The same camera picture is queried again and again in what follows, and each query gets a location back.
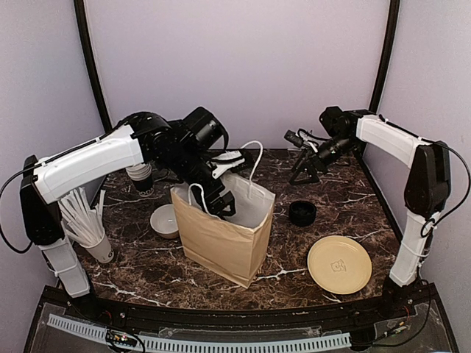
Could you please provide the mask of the brown paper bag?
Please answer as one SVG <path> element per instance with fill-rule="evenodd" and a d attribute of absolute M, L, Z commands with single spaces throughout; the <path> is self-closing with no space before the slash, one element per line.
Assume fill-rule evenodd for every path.
<path fill-rule="evenodd" d="M 185 256 L 216 274 L 248 288 L 266 258 L 275 194 L 252 178 L 226 172 L 224 186 L 235 198 L 235 215 L 225 219 L 207 214 L 194 198 L 201 188 L 174 186 L 171 201 Z"/>

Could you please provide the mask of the stack of black lids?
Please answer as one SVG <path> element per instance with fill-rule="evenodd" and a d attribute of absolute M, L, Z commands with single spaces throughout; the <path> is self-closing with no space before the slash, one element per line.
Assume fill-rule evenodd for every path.
<path fill-rule="evenodd" d="M 306 227 L 313 224 L 316 220 L 317 208 L 307 201 L 298 200 L 290 203 L 288 217 L 292 224 L 298 227 Z"/>

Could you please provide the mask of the stack of paper cups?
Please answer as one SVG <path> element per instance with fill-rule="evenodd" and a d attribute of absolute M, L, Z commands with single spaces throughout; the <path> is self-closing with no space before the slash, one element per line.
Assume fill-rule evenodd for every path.
<path fill-rule="evenodd" d="M 125 171 L 140 196 L 148 197 L 154 193 L 152 167 L 150 164 L 141 163 L 128 167 Z"/>

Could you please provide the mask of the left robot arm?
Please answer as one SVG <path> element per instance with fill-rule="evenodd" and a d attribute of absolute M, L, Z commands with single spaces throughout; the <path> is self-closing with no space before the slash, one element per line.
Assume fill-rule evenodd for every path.
<path fill-rule="evenodd" d="M 206 213 L 232 216 L 235 199 L 220 177 L 244 158 L 239 151 L 210 155 L 208 149 L 219 138 L 228 139 L 227 131 L 204 107 L 175 121 L 139 112 L 121 120 L 111 132 L 53 157 L 26 159 L 18 172 L 26 236 L 43 252 L 86 319 L 99 320 L 104 305 L 91 294 L 91 282 L 65 236 L 59 200 L 109 173 L 154 162 L 175 173 L 181 182 L 200 185 L 202 195 L 196 201 Z"/>

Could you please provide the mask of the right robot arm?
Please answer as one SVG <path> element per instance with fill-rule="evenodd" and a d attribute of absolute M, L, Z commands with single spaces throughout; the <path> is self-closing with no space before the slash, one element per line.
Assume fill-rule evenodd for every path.
<path fill-rule="evenodd" d="M 319 121 L 327 138 L 316 138 L 299 129 L 284 138 L 301 150 L 292 168 L 290 183 L 316 183 L 330 164 L 349 152 L 361 152 L 372 145 L 408 169 L 403 192 L 406 227 L 400 248 L 389 272 L 398 287 L 413 283 L 428 256 L 433 230 L 449 213 L 445 211 L 451 193 L 450 154 L 454 151 L 442 141 L 432 141 L 392 123 L 368 110 L 342 110 L 327 107 Z"/>

